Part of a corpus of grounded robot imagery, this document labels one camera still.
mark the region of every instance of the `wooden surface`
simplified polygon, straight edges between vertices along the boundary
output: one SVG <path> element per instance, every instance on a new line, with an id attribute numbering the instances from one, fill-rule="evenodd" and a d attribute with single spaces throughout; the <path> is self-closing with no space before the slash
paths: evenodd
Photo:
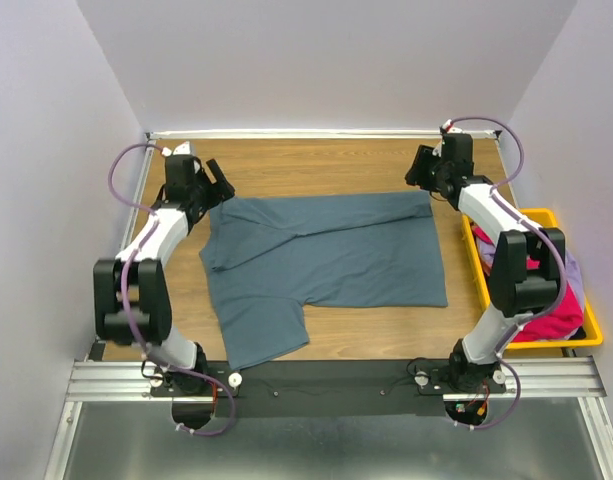
<path id="1" fill-rule="evenodd" d="M 408 190 L 404 175 L 420 144 L 436 140 L 195 140 L 198 156 L 215 158 L 241 197 L 334 195 Z M 174 148 L 180 141 L 160 141 Z M 475 142 L 476 173 L 504 176 L 496 145 Z M 143 202 L 152 203 L 164 182 L 163 159 L 153 162 Z M 511 199 L 508 190 L 502 194 Z M 477 322 L 481 308 L 460 231 L 460 214 L 433 201 L 446 273 L 448 308 L 326 308 L 305 306 L 310 344 L 282 359 L 390 359 L 446 357 Z M 145 223 L 139 215 L 136 232 Z M 210 235 L 196 225 L 166 267 L 174 323 L 199 342 L 212 360 L 226 359 L 219 324 L 208 297 L 199 251 Z M 108 345 L 105 360 L 136 360 L 138 352 Z"/>

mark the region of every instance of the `gray floor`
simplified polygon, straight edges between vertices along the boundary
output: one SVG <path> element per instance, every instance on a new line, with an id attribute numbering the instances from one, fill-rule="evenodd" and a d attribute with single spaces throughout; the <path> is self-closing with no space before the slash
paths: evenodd
<path id="1" fill-rule="evenodd" d="M 507 401 L 494 401 L 503 411 Z M 175 432 L 170 405 L 84 406 L 66 478 L 602 478 L 576 399 L 525 399 L 497 428 L 415 416 L 240 419 L 217 438 Z"/>

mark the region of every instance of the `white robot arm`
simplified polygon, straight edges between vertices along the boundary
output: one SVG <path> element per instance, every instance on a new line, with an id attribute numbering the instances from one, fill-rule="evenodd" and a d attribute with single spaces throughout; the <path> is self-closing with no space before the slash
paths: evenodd
<path id="1" fill-rule="evenodd" d="M 506 346 L 536 314 L 556 302 L 562 283 L 563 233 L 527 219 L 499 196 L 488 178 L 474 175 L 472 155 L 470 135 L 442 130 L 440 145 L 420 146 L 405 177 L 409 185 L 440 193 L 496 245 L 489 278 L 491 305 L 473 331 L 457 342 L 448 365 L 415 362 L 416 371 L 438 372 L 431 378 L 435 394 L 468 391 L 492 379 Z M 538 270 L 527 270 L 527 256 L 539 260 Z"/>
<path id="2" fill-rule="evenodd" d="M 140 333 L 150 344 L 149 358 L 157 364 L 199 373 L 206 371 L 206 357 L 201 346 L 186 339 L 172 322 L 163 269 L 177 245 L 204 214 L 235 194 L 217 162 L 209 160 L 206 165 L 215 177 L 214 183 L 195 156 L 190 142 L 167 155 L 166 183 L 151 208 L 146 225 L 114 259 L 99 260 L 93 269 L 97 335 L 103 340 L 131 345 L 135 339 L 122 307 L 120 273 L 138 250 L 130 262 L 128 275 L 129 287 L 138 291 L 136 298 L 130 298 L 130 307 Z"/>

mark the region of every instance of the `yellow bin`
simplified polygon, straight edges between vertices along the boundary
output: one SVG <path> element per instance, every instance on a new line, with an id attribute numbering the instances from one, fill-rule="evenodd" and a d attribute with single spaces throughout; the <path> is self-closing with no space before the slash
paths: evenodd
<path id="1" fill-rule="evenodd" d="M 553 212 L 546 208 L 527 208 L 521 210 L 531 220 L 539 223 L 544 227 L 557 227 L 557 220 Z M 484 271 L 479 261 L 479 255 L 477 254 L 477 246 L 475 245 L 475 238 L 470 228 L 470 218 L 466 215 L 462 215 L 462 232 L 464 234 L 464 241 L 466 242 L 466 249 L 468 251 L 468 258 L 470 260 L 470 266 L 475 273 L 475 284 L 477 285 L 477 293 L 479 295 L 479 302 L 482 305 L 482 311 L 488 308 L 490 305 L 490 295 L 488 294 L 488 287 L 486 286 L 486 280 L 484 278 Z M 541 341 L 541 342 L 517 342 L 508 345 L 509 350 L 522 350 L 528 348 L 577 348 L 577 347 L 593 347 L 601 345 L 604 341 L 604 336 L 599 328 L 595 313 L 592 307 L 586 299 L 586 305 L 584 309 L 584 331 L 586 332 L 586 338 L 584 340 L 555 340 L 555 341 Z"/>

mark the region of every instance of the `white wall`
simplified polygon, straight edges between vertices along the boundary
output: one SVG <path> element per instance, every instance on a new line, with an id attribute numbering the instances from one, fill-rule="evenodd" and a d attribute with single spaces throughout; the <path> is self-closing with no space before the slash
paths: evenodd
<path id="1" fill-rule="evenodd" d="M 520 204 L 553 208 L 581 263 L 606 336 L 595 358 L 613 421 L 613 0 L 579 2 L 511 124 L 527 152 Z"/>
<path id="2" fill-rule="evenodd" d="M 43 477 L 93 338 L 92 266 L 127 218 L 106 171 L 142 139 L 74 0 L 0 0 L 0 479 Z"/>
<path id="3" fill-rule="evenodd" d="M 150 131 L 509 119 L 575 0 L 78 0 Z"/>

